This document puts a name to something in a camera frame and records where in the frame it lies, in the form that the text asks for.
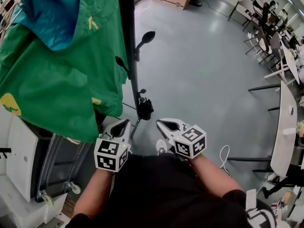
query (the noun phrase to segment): seated person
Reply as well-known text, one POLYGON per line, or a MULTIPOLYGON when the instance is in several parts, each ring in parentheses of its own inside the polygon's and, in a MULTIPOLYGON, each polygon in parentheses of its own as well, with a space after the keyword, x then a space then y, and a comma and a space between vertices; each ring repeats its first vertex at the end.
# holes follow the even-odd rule
POLYGON ((297 47, 297 52, 299 56, 299 64, 300 66, 304 66, 304 37, 301 39, 301 46, 296 46, 297 47))
POLYGON ((285 9, 282 9, 282 14, 278 15, 278 17, 280 18, 279 22, 277 22, 277 26, 281 27, 282 25, 286 25, 288 22, 288 17, 287 17, 288 13, 285 11, 285 9))
POLYGON ((204 155, 186 161, 166 153, 130 155, 115 175, 97 169, 75 205, 67 228, 189 227, 275 228, 272 210, 260 200, 246 211, 246 193, 204 155))
POLYGON ((287 177, 283 181, 277 183, 271 190, 267 190, 265 187, 262 188, 265 199, 268 199, 271 194, 279 191, 287 184, 299 187, 304 186, 304 170, 301 169, 301 166, 290 165, 286 176, 287 177))
POLYGON ((270 5, 270 11, 272 11, 272 12, 274 12, 277 8, 278 8, 278 6, 279 6, 279 3, 278 2, 276 2, 276 1, 274 1, 274 0, 272 0, 270 3, 269 3, 269 5, 270 5))

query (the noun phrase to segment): black shirt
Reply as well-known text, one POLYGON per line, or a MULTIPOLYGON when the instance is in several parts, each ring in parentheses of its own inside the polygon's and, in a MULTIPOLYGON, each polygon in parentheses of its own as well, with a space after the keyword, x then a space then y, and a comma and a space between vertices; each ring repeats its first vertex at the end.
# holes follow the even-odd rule
MULTIPOLYGON (((94 220, 77 215, 67 228, 249 228, 245 205, 243 191, 222 198, 209 193, 177 158, 132 156, 116 174, 105 211, 94 220)), ((257 208, 271 211, 259 200, 257 208)))

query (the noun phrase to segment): black pole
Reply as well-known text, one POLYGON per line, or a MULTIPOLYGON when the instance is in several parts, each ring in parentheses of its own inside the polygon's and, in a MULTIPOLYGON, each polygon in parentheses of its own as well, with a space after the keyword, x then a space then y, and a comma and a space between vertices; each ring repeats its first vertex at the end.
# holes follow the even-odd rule
POLYGON ((129 79, 135 101, 135 108, 138 111, 138 83, 137 83, 137 64, 135 61, 135 0, 119 0, 120 14, 122 19, 124 45, 127 53, 129 66, 129 79))

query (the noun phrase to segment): shoe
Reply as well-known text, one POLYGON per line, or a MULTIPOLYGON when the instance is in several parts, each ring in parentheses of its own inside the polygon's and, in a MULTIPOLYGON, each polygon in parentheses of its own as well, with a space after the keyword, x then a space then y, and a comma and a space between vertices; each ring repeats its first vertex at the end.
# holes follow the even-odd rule
POLYGON ((156 143, 157 155, 165 154, 168 151, 167 144, 163 139, 159 139, 156 143))
POLYGON ((189 4, 196 6, 196 7, 201 7, 203 5, 201 0, 190 0, 189 4))
POLYGON ((267 195, 268 190, 266 189, 266 187, 262 187, 262 192, 264 194, 265 199, 268 199, 269 195, 267 195))

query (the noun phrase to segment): yellow logo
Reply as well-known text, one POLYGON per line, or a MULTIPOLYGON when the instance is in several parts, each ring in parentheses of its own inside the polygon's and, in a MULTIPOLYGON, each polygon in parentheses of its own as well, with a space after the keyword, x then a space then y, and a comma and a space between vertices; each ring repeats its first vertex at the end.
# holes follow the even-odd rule
POLYGON ((92 103, 95 104, 95 105, 100 105, 101 104, 101 100, 98 100, 98 99, 92 97, 92 103))
POLYGON ((98 26, 94 21, 92 21, 92 16, 89 18, 89 30, 92 29, 92 25, 95 27, 95 29, 98 29, 98 26))
POLYGON ((5 110, 13 113, 16 116, 21 116, 21 110, 10 93, 6 93, 4 96, 2 96, 0 103, 4 106, 5 110))

